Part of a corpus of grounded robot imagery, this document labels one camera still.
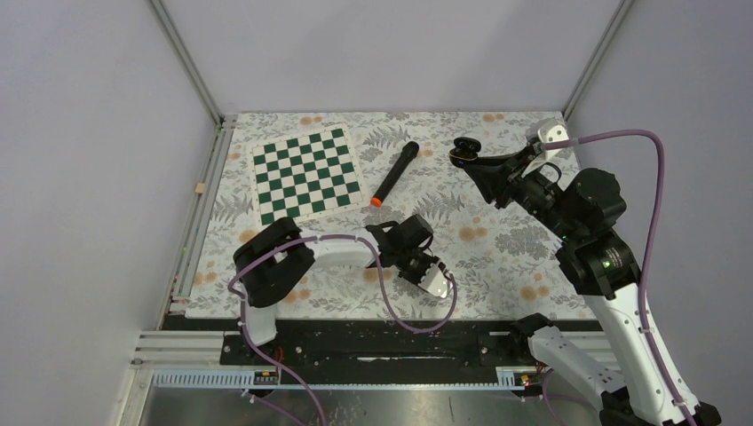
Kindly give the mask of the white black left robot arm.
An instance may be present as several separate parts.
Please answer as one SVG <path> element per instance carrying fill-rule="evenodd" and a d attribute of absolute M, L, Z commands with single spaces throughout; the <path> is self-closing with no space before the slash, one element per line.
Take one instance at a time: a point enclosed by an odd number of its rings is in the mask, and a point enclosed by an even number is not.
<path fill-rule="evenodd" d="M 274 221 L 233 254 L 236 274 L 228 290 L 241 298 L 242 354 L 263 365 L 275 353 L 277 305 L 312 269 L 394 267 L 406 282 L 440 298 L 456 296 L 445 264 L 431 251 L 433 230 L 419 215 L 368 225 L 354 233 L 302 230 L 291 217 Z"/>

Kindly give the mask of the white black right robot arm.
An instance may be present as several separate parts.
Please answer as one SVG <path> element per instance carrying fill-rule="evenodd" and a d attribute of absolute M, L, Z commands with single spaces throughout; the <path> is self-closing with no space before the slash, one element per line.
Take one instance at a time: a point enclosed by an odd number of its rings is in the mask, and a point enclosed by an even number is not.
<path fill-rule="evenodd" d="M 638 304 L 638 262 L 613 228 L 626 208 L 613 174 L 584 169 L 561 188 L 534 165 L 533 147 L 483 157 L 480 144 L 469 138 L 459 138 L 449 157 L 486 202 L 499 209 L 517 203 L 560 239 L 559 268 L 595 314 L 618 367 L 610 369 L 574 346 L 540 313 L 514 324 L 514 361 L 544 363 L 587 398 L 604 425 L 720 424 L 718 410 L 695 397 L 677 369 L 661 367 L 651 352 L 660 337 Z"/>

